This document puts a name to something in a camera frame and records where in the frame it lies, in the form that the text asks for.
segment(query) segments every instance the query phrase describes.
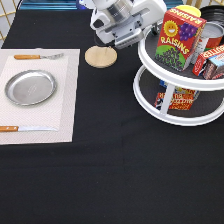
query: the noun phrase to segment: can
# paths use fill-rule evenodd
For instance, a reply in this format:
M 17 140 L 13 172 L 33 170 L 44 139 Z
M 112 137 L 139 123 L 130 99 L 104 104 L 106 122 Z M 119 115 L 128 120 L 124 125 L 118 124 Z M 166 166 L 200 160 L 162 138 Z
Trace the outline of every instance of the can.
M 207 22 L 201 34 L 201 38 L 198 42 L 198 45 L 195 49 L 191 63 L 195 64 L 198 55 L 201 54 L 202 52 L 218 47 L 222 40 L 223 35 L 224 35 L 224 29 L 222 26 L 213 22 Z

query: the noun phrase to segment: shelf tier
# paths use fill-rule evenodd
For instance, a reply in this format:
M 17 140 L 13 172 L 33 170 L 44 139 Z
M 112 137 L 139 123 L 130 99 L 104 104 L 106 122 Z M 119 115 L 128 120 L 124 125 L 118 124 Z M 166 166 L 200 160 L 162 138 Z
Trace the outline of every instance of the shelf tier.
M 214 91 L 224 89 L 224 77 L 217 80 L 205 80 L 202 76 L 193 74 L 193 65 L 183 71 L 178 72 L 155 59 L 159 35 L 151 35 L 151 26 L 144 30 L 145 38 L 140 41 L 138 53 L 143 65 L 153 75 L 172 85 L 187 89 Z
M 176 125 L 195 126 L 209 123 L 224 112 L 224 90 L 200 92 L 198 99 L 188 111 L 168 110 L 161 113 L 154 107 L 158 92 L 166 89 L 159 85 L 159 79 L 142 66 L 134 80 L 134 93 L 140 105 L 154 117 Z

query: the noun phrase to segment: table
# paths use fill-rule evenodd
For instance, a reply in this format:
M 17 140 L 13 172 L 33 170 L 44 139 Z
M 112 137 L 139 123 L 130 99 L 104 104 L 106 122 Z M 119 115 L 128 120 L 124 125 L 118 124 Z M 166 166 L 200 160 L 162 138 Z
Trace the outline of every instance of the table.
M 0 146 L 1 223 L 224 222 L 224 116 L 159 121 L 137 102 L 138 46 L 85 63 L 91 12 L 19 11 L 3 48 L 80 48 L 72 143 Z

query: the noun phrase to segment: metal plate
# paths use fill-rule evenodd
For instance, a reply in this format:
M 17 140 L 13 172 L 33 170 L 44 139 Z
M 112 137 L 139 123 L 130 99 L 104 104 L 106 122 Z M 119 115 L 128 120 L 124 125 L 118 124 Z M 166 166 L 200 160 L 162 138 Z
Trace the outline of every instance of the metal plate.
M 19 105 L 33 105 L 49 98 L 56 89 L 55 78 L 43 70 L 28 70 L 12 77 L 5 87 L 9 100 Z

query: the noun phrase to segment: orange handle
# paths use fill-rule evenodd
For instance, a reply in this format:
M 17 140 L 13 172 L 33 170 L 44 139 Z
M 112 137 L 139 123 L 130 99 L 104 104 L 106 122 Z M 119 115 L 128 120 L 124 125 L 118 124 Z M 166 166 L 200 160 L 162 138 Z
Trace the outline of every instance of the orange handle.
M 0 132 L 16 132 L 18 129 L 18 126 L 0 126 Z
M 40 59 L 40 55 L 15 55 L 14 58 L 17 60 Z

